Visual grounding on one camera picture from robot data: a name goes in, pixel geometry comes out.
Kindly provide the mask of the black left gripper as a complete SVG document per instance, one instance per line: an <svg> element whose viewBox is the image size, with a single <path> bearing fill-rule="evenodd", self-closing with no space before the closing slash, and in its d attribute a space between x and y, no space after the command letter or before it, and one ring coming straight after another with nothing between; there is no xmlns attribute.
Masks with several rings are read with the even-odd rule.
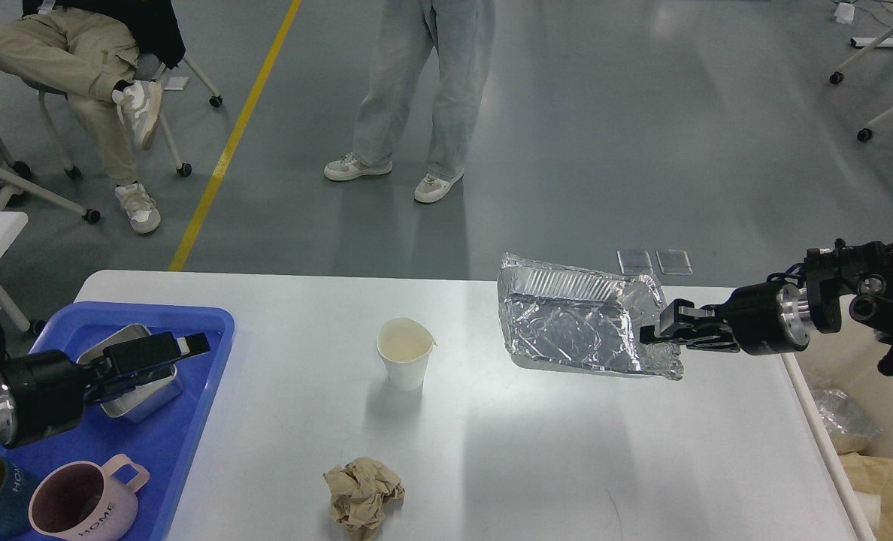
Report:
<svg viewBox="0 0 893 541"><path fill-rule="evenodd" d="M73 363L59 350L5 359L0 362L0 445L15 449L70 431L86 404L161 407L180 393L178 370L167 366L209 351L203 333L162 332L106 346L89 365ZM98 377L121 381L95 386Z"/></svg>

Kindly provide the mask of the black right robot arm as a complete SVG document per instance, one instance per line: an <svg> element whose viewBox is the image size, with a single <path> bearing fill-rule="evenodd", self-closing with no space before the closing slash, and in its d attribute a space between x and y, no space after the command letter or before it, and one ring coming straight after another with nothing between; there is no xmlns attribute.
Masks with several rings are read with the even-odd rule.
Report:
<svg viewBox="0 0 893 541"><path fill-rule="evenodd" d="M701 352L803 352L812 333L841 330L845 295L851 319L888 346L877 370L893 376L893 242L849 246L839 237L831 249L810 249L800 263L734 290L721 304L676 299L639 339Z"/></svg>

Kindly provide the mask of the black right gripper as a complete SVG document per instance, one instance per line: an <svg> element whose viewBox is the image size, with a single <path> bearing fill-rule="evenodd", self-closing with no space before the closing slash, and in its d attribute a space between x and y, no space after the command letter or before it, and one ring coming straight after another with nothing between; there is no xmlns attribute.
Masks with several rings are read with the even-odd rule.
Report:
<svg viewBox="0 0 893 541"><path fill-rule="evenodd" d="M732 292L728 323L714 308L674 299L655 325L640 328L640 343L674 343L699 352L741 349L752 355L803 352L810 343L810 315L801 311L800 289L789 282L763 282Z"/></svg>

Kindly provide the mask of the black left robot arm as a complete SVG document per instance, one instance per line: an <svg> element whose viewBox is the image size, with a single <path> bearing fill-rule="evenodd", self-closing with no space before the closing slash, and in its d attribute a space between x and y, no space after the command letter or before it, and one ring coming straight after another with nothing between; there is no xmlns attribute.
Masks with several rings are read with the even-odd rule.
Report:
<svg viewBox="0 0 893 541"><path fill-rule="evenodd" d="M134 394L210 352L207 335L127 325L77 359L59 349L10 357L0 329L0 445L16 449L78 427L86 408Z"/></svg>

